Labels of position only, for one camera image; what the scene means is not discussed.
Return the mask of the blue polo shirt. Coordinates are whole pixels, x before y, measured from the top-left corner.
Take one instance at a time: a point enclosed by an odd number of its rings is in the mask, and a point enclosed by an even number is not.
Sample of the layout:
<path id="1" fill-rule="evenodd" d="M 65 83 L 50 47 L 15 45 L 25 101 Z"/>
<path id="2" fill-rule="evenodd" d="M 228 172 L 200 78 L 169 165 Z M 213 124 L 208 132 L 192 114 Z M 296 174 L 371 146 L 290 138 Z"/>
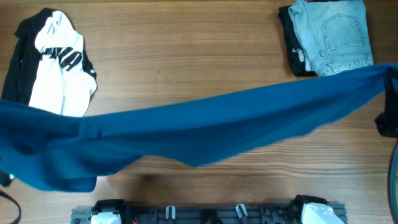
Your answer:
<path id="1" fill-rule="evenodd" d="M 1 102 L 1 170 L 40 189 L 91 192 L 143 156 L 202 166 L 311 133 L 386 89 L 382 64 L 201 100 L 87 117 Z"/>

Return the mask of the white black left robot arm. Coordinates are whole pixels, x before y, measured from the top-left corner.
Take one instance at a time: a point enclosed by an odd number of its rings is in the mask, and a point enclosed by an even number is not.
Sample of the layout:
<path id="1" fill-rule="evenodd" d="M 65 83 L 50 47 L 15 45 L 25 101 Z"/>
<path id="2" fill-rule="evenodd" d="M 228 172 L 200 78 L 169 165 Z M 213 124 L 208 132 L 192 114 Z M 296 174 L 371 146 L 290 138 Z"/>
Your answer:
<path id="1" fill-rule="evenodd" d="M 127 223 L 127 205 L 124 199 L 99 200 L 91 209 L 91 224 Z"/>

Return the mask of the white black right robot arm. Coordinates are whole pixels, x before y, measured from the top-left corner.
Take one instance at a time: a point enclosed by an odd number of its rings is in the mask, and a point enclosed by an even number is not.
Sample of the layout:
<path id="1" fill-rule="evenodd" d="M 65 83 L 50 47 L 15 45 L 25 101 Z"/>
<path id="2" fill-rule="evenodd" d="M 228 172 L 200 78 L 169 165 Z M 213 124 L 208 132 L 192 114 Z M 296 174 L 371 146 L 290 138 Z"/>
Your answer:
<path id="1" fill-rule="evenodd" d="M 397 69 L 393 68 L 384 75 L 385 107 L 375 119 L 381 136 L 397 139 Z M 397 146 L 394 146 L 389 161 L 387 195 L 392 220 L 397 223 Z M 289 220 L 296 219 L 302 224 L 339 224 L 343 221 L 319 197 L 298 195 L 291 201 L 288 209 Z"/>

